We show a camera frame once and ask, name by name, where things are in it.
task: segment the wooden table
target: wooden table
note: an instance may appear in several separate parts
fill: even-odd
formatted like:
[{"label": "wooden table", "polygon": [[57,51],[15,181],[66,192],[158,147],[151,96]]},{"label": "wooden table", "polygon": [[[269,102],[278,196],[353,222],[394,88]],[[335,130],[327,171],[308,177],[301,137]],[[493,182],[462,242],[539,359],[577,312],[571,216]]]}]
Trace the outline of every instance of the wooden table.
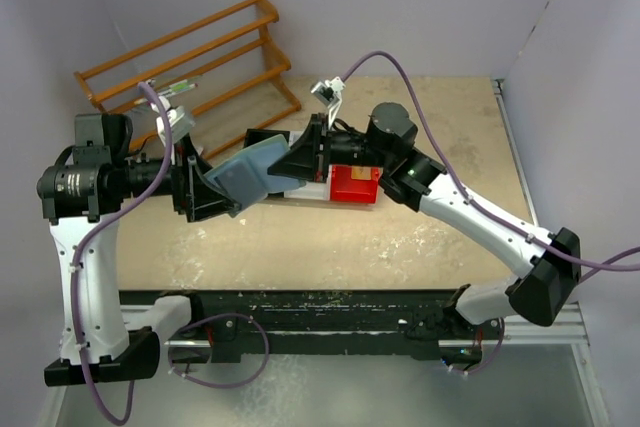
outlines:
[{"label": "wooden table", "polygon": [[[316,79],[287,80],[303,110],[273,128],[302,130],[310,113],[323,108],[308,93]],[[434,134],[463,181],[529,219],[490,80],[417,77],[413,82]],[[247,105],[260,106],[256,115],[264,115],[265,105],[280,108],[277,93],[265,89],[199,119],[196,143],[219,144],[238,126],[252,125]],[[184,95],[185,105],[197,104],[197,91]],[[419,124],[399,78],[354,77],[344,99],[340,117],[356,128],[364,129],[373,107],[384,101],[403,104]],[[234,116],[239,105],[242,114]],[[435,157],[421,128],[417,146]],[[382,193],[367,208],[268,201],[235,219],[195,224],[173,212],[170,198],[150,199],[122,221],[118,261],[121,289],[454,288],[508,274],[471,240]]]}]

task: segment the wooden tabletop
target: wooden tabletop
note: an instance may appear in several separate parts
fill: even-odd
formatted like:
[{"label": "wooden tabletop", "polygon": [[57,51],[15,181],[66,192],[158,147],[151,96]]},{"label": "wooden tabletop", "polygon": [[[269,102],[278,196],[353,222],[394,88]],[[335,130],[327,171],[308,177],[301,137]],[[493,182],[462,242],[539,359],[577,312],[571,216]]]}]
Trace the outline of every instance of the wooden tabletop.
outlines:
[{"label": "wooden tabletop", "polygon": [[[287,79],[303,110],[273,128],[302,130],[309,115],[323,108],[308,93],[314,80]],[[412,80],[436,138],[463,181],[529,219],[490,80]],[[180,100],[195,105],[208,94],[206,86],[199,87]],[[340,117],[364,129],[373,107],[385,101],[403,104],[419,125],[399,78],[353,77]],[[214,147],[281,110],[282,102],[271,86],[255,89],[200,118],[195,142]],[[435,157],[421,127],[416,145]],[[122,220],[118,263],[121,289],[455,288],[509,273],[454,229],[395,204],[382,192],[371,207],[267,201],[234,219],[194,224],[173,212],[170,198],[153,198]]]}]

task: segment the red box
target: red box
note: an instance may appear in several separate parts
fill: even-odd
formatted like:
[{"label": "red box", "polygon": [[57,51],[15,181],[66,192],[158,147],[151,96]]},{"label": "red box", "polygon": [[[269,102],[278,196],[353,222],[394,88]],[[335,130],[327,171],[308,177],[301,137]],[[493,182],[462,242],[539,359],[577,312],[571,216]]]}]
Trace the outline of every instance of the red box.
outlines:
[{"label": "red box", "polygon": [[333,165],[329,200],[375,204],[378,197],[378,179],[380,179],[380,169],[376,167],[371,167],[370,180],[361,180],[353,178],[352,167]]}]

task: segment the wooden rack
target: wooden rack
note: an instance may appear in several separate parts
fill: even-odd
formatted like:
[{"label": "wooden rack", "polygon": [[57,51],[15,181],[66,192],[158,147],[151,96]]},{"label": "wooden rack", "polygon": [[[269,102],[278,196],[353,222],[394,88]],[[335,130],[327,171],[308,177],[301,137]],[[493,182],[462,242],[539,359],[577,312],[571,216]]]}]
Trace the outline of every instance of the wooden rack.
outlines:
[{"label": "wooden rack", "polygon": [[[100,75],[110,69],[113,69],[114,67],[121,65],[125,62],[128,62],[142,54],[146,54],[154,49],[157,49],[158,47],[161,47],[173,40],[176,40],[198,29],[201,29],[202,27],[212,24],[217,20],[223,19],[240,10],[251,7],[252,5],[256,6],[257,12],[258,12],[258,18],[255,21],[250,22],[249,24],[246,24],[242,27],[239,27],[236,30],[229,32],[228,34],[225,34],[221,37],[213,39],[201,45],[200,47],[197,47],[188,52],[185,52],[184,54],[179,55],[171,60],[163,62],[145,72],[142,72],[134,77],[131,77],[130,79],[122,81],[117,85],[109,87],[102,92],[95,93],[91,90],[91,87],[89,87],[89,84],[87,82],[88,79],[91,79],[92,77]],[[91,104],[96,109],[98,109],[100,112],[105,112],[105,113],[109,112],[113,114],[122,114],[124,112],[127,112],[133,109],[136,106],[136,101],[140,100],[140,98],[125,102],[124,104],[119,105],[118,107],[115,107],[109,111],[105,109],[105,107],[103,106],[103,102],[108,99],[111,99],[112,97],[115,97],[118,94],[126,92],[129,89],[134,89],[138,84],[138,82],[140,81],[146,81],[146,80],[152,79],[158,76],[159,74],[167,72],[179,65],[182,65],[186,62],[189,62],[190,60],[195,59],[196,57],[199,57],[202,54],[210,52],[211,50],[217,47],[220,47],[235,39],[238,39],[239,37],[242,37],[244,35],[249,34],[250,32],[257,30],[259,34],[258,39],[252,42],[249,42],[246,45],[239,47],[229,52],[228,54],[225,54],[211,62],[207,62],[206,64],[196,69],[193,69],[184,75],[181,75],[168,82],[164,82],[161,85],[157,85],[156,87],[160,89],[168,85],[171,85],[175,82],[179,82],[181,80],[184,80],[190,77],[202,75],[205,72],[209,72],[210,70],[213,70],[216,67],[226,64],[227,62],[233,59],[236,59],[241,55],[246,54],[247,52],[250,52],[260,47],[262,49],[262,56],[264,59],[264,67],[265,67],[264,73],[240,85],[237,85],[236,87],[226,91],[225,93],[218,95],[217,97],[214,97],[208,100],[207,102],[197,106],[192,110],[192,114],[196,117],[199,115],[202,115],[205,112],[208,112],[209,110],[213,109],[214,107],[217,107],[218,105],[222,104],[223,102],[251,89],[252,87],[262,84],[263,82],[270,81],[276,87],[276,89],[278,89],[278,91],[285,97],[285,99],[289,102],[290,106],[286,110],[279,112],[278,114],[274,115],[270,119],[267,119],[264,122],[254,126],[254,128],[256,129],[264,129],[265,127],[277,122],[278,120],[283,119],[287,115],[292,114],[293,112],[299,111],[301,108],[300,101],[287,88],[287,86],[285,85],[281,77],[282,72],[289,70],[291,68],[291,62],[289,61],[287,56],[284,55],[284,53],[276,46],[276,44],[273,42],[273,39],[271,38],[271,35],[269,34],[268,25],[273,22],[277,22],[278,19],[279,19],[278,11],[273,6],[273,4],[271,4],[271,2],[269,2],[268,0],[245,0],[243,2],[240,2],[236,5],[229,7],[228,9],[222,10],[213,15],[205,17],[204,19],[199,20],[198,22],[194,22],[193,24],[183,27],[182,29],[176,30],[175,32],[172,32],[163,37],[160,37],[159,39],[149,42],[146,45],[138,47],[137,49],[133,49],[127,52],[126,54],[120,55],[115,59],[111,59],[87,71],[74,72],[74,76],[78,81],[78,83],[80,84],[80,87],[84,91],[85,95],[87,96]],[[140,148],[145,141],[150,140],[154,137],[157,137],[157,133],[155,131],[150,131],[144,134],[143,136],[133,140],[131,142],[131,150],[136,150]],[[207,152],[206,154],[204,154],[204,157],[206,159],[214,157],[215,155],[219,154],[220,152],[223,152],[229,147],[236,145],[239,142],[242,142],[244,137],[245,137],[245,134],[241,133],[237,137],[234,137],[233,139],[231,139],[230,141],[225,142],[221,146]]]}]

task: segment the wooden rack frame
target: wooden rack frame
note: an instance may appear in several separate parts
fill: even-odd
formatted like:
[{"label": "wooden rack frame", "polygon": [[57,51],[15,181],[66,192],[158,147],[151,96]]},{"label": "wooden rack frame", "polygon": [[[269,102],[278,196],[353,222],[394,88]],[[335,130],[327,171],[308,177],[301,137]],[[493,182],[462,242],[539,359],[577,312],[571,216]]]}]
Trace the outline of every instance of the wooden rack frame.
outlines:
[{"label": "wooden rack frame", "polygon": [[[88,79],[95,77],[97,75],[100,75],[104,72],[106,72],[107,70],[113,69],[114,67],[121,65],[125,62],[128,62],[142,54],[145,54],[147,52],[150,52],[158,47],[161,47],[165,44],[168,44],[169,42],[176,40],[180,37],[183,37],[187,34],[190,34],[191,32],[194,32],[202,27],[205,27],[209,24],[212,24],[213,22],[216,22],[217,20],[223,19],[225,17],[228,17],[231,14],[234,14],[240,10],[246,9],[248,7],[251,7],[252,5],[255,5],[258,11],[258,19],[256,19],[255,21],[246,24],[242,27],[239,27],[238,29],[229,32],[228,34],[225,34],[221,37],[218,37],[216,39],[213,39],[203,45],[201,45],[200,47],[197,47],[195,49],[192,49],[188,52],[185,52],[182,55],[179,55],[171,60],[168,60],[166,62],[163,62],[160,65],[157,65],[156,67],[153,67],[145,72],[142,72],[134,77],[131,77],[130,79],[127,79],[123,82],[120,82],[117,85],[114,85],[112,87],[109,87],[108,89],[102,91],[102,92],[98,92],[98,93],[94,93],[91,90],[91,87],[89,87],[89,84],[87,83]],[[276,46],[276,44],[273,42],[273,39],[271,38],[271,35],[269,34],[269,30],[268,30],[268,25],[270,23],[274,23],[277,22],[279,20],[279,15],[278,15],[278,11],[276,10],[276,8],[271,4],[271,2],[269,2],[268,0],[245,0],[243,2],[240,2],[236,5],[233,5],[231,7],[229,7],[228,9],[222,10],[220,12],[217,12],[213,15],[210,15],[208,17],[205,17],[202,20],[199,20],[197,22],[194,22],[191,25],[188,25],[186,27],[183,27],[182,29],[176,30],[175,32],[172,32],[170,34],[167,34],[163,37],[160,37],[159,39],[156,39],[152,42],[149,42],[146,45],[143,45],[141,47],[138,47],[137,49],[133,49],[123,55],[120,55],[118,57],[116,57],[115,59],[111,59],[103,64],[100,64],[96,67],[93,67],[85,72],[74,72],[74,76],[76,78],[76,80],[78,81],[78,83],[80,84],[80,87],[82,88],[82,90],[84,91],[85,95],[87,96],[87,98],[89,99],[89,101],[91,102],[91,104],[98,109],[100,112],[107,112],[107,110],[105,109],[105,107],[103,106],[103,102],[111,99],[112,97],[115,97],[118,94],[121,94],[129,89],[133,89],[136,87],[137,83],[140,81],[146,81],[149,80],[151,78],[154,78],[156,76],[158,76],[159,74],[162,74],[164,72],[167,72],[179,65],[182,65],[186,62],[189,62],[190,60],[195,59],[196,57],[205,54],[207,52],[210,52],[211,50],[220,47],[224,44],[227,44],[239,37],[242,37],[250,32],[253,32],[255,30],[258,31],[259,34],[259,38],[249,42],[248,44],[239,47],[231,52],[229,52],[228,54],[225,54],[211,62],[208,62],[196,69],[193,69],[189,72],[187,72],[184,75],[181,75],[175,79],[172,79],[168,82],[164,82],[161,85],[158,85],[157,88],[163,88],[166,87],[170,84],[173,84],[175,82],[179,82],[181,80],[187,79],[189,77],[195,77],[198,75],[202,75],[205,72],[209,72],[210,70],[215,69],[216,67],[219,67],[223,64],[226,64],[227,62],[236,59],[238,57],[240,57],[243,54],[246,54],[247,52],[250,52],[254,49],[257,49],[258,47],[260,47],[262,49],[262,56],[263,56],[263,60],[264,60],[264,67],[265,67],[265,72],[232,88],[231,90],[228,90],[227,92],[214,97],[213,99],[197,106],[196,108],[194,108],[192,110],[192,113],[194,116],[199,116],[204,114],[205,112],[208,112],[209,110],[213,109],[214,107],[217,107],[218,105],[222,104],[223,102],[251,89],[252,87],[255,87],[259,84],[262,84],[263,82],[266,81],[270,81],[275,87],[276,89],[278,89],[278,91],[285,97],[285,99],[289,102],[290,106],[289,108],[287,108],[286,110],[283,110],[282,112],[279,112],[278,114],[274,115],[273,117],[271,117],[270,119],[265,120],[264,122],[254,126],[254,128],[256,129],[264,129],[265,127],[277,122],[278,120],[283,119],[284,117],[292,114],[293,112],[297,112],[300,110],[301,105],[300,105],[300,101],[296,98],[295,95],[293,95],[293,93],[288,89],[288,87],[285,85],[284,81],[282,80],[281,74],[282,72],[289,70],[291,68],[291,62],[289,61],[289,59],[287,58],[287,56]],[[110,111],[108,111],[109,113],[113,113],[113,114],[121,114],[124,112],[127,112],[131,109],[133,109],[135,107],[135,102],[139,100],[138,99],[134,99],[128,102],[125,102],[122,105],[119,105],[118,107],[115,107],[114,109],[111,109]],[[149,139],[152,139],[154,137],[157,137],[157,133],[155,131],[151,131],[146,133],[145,135],[139,137],[138,139],[135,139],[131,142],[131,150],[136,150],[138,148],[140,148],[142,146],[142,144]],[[238,135],[237,137],[234,137],[233,139],[231,139],[228,142],[225,142],[224,144],[222,144],[221,146],[213,149],[210,152],[207,152],[206,154],[204,154],[204,157],[206,159],[209,159],[211,157],[214,157],[215,155],[218,155],[220,152],[223,152],[224,150],[227,150],[229,147],[236,145],[240,142],[242,142],[242,140],[244,139],[245,134],[241,133],[240,135]]]}]

